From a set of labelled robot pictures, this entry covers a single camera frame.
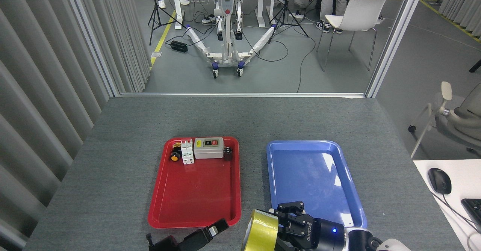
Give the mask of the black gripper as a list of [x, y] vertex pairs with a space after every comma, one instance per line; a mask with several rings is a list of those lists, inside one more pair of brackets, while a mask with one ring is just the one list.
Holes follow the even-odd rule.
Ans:
[[[280, 203], [269, 213], [278, 217], [275, 251], [342, 251], [345, 245], [344, 225], [326, 219], [305, 216], [304, 203]], [[302, 226], [303, 235], [286, 232], [290, 225]]]
[[178, 243], [174, 236], [168, 236], [156, 244], [150, 246], [151, 251], [197, 251], [206, 246], [217, 234], [227, 230], [229, 225], [222, 218], [217, 222], [200, 228], [184, 237], [183, 241]]

